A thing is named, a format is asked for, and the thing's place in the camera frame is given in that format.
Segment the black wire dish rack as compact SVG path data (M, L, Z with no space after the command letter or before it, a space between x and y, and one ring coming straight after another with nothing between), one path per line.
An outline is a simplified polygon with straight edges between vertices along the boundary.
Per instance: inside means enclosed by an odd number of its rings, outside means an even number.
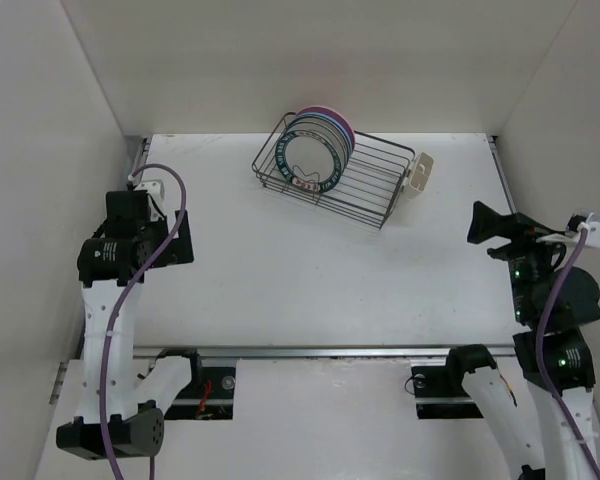
M402 195L403 181L411 174L416 151L357 131L356 147L339 183L326 193L314 193L292 185L276 166L275 144L294 116L294 112L282 116L251 164L262 186L359 223L382 228Z

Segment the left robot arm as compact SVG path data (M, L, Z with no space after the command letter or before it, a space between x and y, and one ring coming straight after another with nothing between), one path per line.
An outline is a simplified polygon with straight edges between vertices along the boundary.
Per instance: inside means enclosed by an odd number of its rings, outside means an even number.
M107 193L106 218L78 256L86 320L81 397L74 418L57 428L56 445L85 460L156 456L178 394L203 387L201 359L190 348L162 351L143 378L134 370L142 267L194 260L186 211L177 211L180 225L170 235L163 200L159 181Z

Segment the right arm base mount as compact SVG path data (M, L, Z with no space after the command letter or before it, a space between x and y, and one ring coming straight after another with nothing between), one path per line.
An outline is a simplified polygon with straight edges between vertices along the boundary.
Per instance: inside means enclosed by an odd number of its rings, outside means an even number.
M443 365L414 365L411 384L419 420L481 419L471 397L449 379Z

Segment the green rimmed white plate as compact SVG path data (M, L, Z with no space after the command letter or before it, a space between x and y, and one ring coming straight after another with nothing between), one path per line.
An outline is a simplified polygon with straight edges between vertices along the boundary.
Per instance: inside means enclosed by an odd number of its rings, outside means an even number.
M287 129L276 142L274 160L282 177L292 185L325 193L339 183L345 155L320 132Z

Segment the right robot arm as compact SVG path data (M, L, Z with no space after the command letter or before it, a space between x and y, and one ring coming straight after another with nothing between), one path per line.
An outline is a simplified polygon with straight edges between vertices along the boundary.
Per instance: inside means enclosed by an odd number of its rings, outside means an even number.
M518 418L510 385L486 346L450 349L445 386L477 406L511 478L600 479L592 423L595 367L581 332L600 320L600 287L576 265L585 248L600 248L600 215L575 213L564 229L554 230L475 202L468 243L494 237L506 241L487 253L509 269L514 317L525 328L513 337L514 351L540 434Z

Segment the orange sunburst plate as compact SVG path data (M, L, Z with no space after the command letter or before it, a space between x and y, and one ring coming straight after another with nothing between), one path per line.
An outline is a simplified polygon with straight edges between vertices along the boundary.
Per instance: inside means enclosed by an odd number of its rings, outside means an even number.
M349 136L345 132L344 128L336 120L328 117L327 115L321 114L321 113L312 113L312 112L309 112L308 114L299 115L291 122L289 127L293 128L295 130L306 130L302 126L297 126L296 123L299 122L301 119L308 119L308 118L321 118L321 119L327 120L329 123L331 123L333 126L335 126L341 132L342 136L344 137L344 139L346 141L346 145L348 148L348 160L349 160L351 153L352 153Z

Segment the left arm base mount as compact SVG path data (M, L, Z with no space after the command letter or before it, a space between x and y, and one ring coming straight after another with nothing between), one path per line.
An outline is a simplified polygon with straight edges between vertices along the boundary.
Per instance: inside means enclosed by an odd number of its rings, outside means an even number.
M164 412L170 421L217 421L233 418L234 394L237 383L235 360L205 358L197 349L167 348L156 357L182 357L191 364L191 381L184 386L174 402Z

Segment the grey line pattern plate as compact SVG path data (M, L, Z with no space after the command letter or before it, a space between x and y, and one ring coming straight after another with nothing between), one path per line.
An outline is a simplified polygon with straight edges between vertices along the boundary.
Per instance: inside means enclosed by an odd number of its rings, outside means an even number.
M342 165L347 165L348 148L346 145L346 141L342 136L341 132L335 126L333 126L327 120L321 118L301 119L299 122L296 123L296 125L302 126L306 130L310 130L314 133L322 135L334 147L341 159Z

